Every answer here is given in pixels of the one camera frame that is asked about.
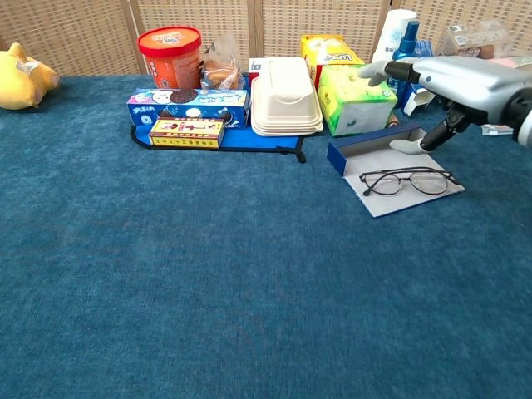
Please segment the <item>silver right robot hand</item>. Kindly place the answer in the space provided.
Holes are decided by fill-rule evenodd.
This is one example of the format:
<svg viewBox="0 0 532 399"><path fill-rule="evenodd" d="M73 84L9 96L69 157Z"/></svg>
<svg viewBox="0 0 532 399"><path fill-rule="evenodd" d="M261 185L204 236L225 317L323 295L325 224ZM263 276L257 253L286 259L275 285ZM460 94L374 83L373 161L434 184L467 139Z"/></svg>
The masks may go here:
<svg viewBox="0 0 532 399"><path fill-rule="evenodd" d="M358 76L376 86L388 78L418 83L444 101L447 116L416 141L394 140L403 154L430 153L469 125L503 125L531 147L531 75L496 62L460 56L408 57L363 66Z"/></svg>

